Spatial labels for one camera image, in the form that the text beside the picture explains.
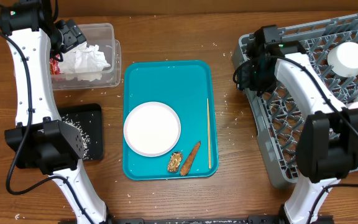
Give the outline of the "white napkin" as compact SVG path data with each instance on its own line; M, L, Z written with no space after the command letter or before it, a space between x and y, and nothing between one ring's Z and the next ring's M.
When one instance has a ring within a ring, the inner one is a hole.
M67 80L100 80L103 69L111 66L104 52L99 50L99 45L88 45L87 42L62 55L63 61L58 62L58 69L60 73L67 75Z

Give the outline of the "red snack wrapper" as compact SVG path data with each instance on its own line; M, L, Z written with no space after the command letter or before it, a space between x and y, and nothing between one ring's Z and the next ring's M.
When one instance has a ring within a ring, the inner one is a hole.
M58 61L56 61L55 59L50 59L50 73L52 75L59 75L60 74L60 69L58 67Z

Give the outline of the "wooden chopstick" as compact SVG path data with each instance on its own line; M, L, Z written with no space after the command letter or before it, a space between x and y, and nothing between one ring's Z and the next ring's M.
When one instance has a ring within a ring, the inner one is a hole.
M211 125L209 112L209 98L206 99L206 113L207 113L207 134L208 134L208 169L212 168L211 160Z

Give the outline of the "golden food scrap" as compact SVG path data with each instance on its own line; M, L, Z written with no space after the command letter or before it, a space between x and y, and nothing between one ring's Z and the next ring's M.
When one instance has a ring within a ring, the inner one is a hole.
M167 171L172 173L178 172L182 160L183 154L181 152L173 152L168 162Z

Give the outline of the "large white plate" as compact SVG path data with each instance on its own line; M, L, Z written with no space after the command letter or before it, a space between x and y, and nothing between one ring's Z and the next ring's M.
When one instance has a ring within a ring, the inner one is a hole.
M126 144L135 153L157 157L171 151L181 135L177 113L165 103L150 101L136 106L124 121Z

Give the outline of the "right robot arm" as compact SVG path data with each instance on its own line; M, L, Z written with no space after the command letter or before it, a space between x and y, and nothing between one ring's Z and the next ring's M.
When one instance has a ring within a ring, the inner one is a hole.
M341 180L358 167L358 109L347 109L330 94L302 44L284 42L275 25L255 31L246 54L233 75L238 88L262 96L282 83L305 121L295 151L300 174L280 220L317 223L330 190L343 187Z

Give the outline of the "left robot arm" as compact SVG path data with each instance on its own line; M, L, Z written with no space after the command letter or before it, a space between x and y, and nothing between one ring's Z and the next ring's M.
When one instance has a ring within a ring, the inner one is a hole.
M16 127L5 131L15 152L6 188L10 194L15 168L38 168L54 181L72 207L77 223L112 223L107 205L99 198L83 165L84 145L79 130L62 121L53 95L50 59L86 41L73 20L57 19L50 1L19 1L3 7L0 30L14 62L17 90Z

